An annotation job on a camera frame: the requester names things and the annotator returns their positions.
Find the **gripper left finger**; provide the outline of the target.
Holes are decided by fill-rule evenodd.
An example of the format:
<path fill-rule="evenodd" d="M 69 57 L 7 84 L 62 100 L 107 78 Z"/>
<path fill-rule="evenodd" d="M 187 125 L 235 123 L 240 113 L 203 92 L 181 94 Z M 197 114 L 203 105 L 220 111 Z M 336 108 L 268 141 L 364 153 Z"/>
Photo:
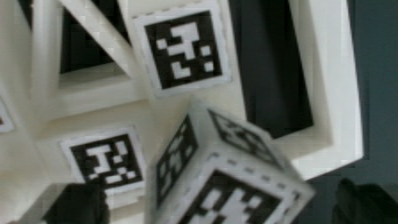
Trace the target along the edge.
<path fill-rule="evenodd" d="M 53 183 L 23 214 L 23 224 L 110 224 L 105 199 L 96 184 Z"/>

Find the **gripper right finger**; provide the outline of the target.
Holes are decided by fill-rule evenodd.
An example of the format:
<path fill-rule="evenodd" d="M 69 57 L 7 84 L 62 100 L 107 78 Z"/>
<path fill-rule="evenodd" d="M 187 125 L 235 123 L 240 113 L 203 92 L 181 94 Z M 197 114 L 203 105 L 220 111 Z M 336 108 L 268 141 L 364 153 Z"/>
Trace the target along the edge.
<path fill-rule="evenodd" d="M 332 224 L 398 224 L 398 184 L 338 184 Z"/>

